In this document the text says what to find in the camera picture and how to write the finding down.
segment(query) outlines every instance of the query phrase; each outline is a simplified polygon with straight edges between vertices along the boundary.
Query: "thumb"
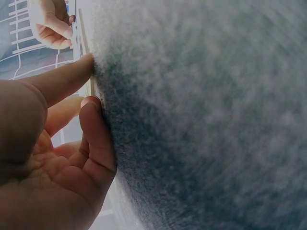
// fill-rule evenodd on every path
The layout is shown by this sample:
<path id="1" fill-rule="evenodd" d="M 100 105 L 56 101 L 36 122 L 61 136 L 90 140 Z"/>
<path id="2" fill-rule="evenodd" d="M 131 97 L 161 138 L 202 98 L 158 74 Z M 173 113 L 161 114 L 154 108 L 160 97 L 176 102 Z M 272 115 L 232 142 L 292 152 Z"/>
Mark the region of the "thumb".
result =
<path id="1" fill-rule="evenodd" d="M 46 15 L 44 26 L 49 27 L 54 32 L 67 39 L 71 39 L 72 37 L 71 27 L 64 21 L 58 19 L 53 13 L 49 13 Z"/>

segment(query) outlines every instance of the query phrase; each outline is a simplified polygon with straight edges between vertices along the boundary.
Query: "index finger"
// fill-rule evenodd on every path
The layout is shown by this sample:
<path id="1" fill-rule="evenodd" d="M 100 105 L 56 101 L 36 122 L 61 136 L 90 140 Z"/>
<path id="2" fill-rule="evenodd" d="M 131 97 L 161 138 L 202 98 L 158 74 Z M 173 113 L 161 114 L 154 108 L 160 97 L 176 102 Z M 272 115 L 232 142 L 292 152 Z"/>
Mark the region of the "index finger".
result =
<path id="1" fill-rule="evenodd" d="M 79 90 L 89 80 L 93 70 L 94 58 L 89 54 L 74 63 L 18 81 L 37 88 L 48 107 L 51 107 Z"/>

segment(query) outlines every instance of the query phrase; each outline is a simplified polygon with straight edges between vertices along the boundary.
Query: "grey fabric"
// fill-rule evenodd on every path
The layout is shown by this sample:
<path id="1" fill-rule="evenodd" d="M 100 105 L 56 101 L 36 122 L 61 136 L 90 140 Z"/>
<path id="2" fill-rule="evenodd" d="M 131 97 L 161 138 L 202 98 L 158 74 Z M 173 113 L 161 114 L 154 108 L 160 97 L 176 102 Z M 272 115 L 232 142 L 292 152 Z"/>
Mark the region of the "grey fabric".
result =
<path id="1" fill-rule="evenodd" d="M 307 229 L 307 1 L 94 2 L 118 179 L 144 227 Z"/>

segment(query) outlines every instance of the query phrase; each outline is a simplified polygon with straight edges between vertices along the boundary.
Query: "human hand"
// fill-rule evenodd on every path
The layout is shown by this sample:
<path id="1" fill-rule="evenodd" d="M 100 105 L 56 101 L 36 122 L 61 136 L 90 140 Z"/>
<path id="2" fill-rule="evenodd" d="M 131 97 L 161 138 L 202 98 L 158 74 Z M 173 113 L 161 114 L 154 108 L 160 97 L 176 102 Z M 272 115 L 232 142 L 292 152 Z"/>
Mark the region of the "human hand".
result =
<path id="1" fill-rule="evenodd" d="M 84 230 L 98 215 L 117 170 L 100 100 L 63 100 L 87 82 L 93 65 L 86 55 L 0 81 L 0 229 Z M 78 114 L 82 141 L 54 148 L 50 138 Z"/>
<path id="2" fill-rule="evenodd" d="M 71 25 L 75 16 L 69 16 L 65 0 L 28 0 L 32 33 L 38 41 L 52 49 L 71 46 Z"/>

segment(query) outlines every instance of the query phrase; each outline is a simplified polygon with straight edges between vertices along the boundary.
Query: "felt surface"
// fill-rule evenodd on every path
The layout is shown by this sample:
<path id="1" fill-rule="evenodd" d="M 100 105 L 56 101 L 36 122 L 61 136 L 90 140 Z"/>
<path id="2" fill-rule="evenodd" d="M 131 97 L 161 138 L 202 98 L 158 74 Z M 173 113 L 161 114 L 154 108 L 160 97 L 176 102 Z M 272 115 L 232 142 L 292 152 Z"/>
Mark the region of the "felt surface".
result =
<path id="1" fill-rule="evenodd" d="M 307 2 L 92 2 L 118 181 L 144 228 L 307 229 Z"/>

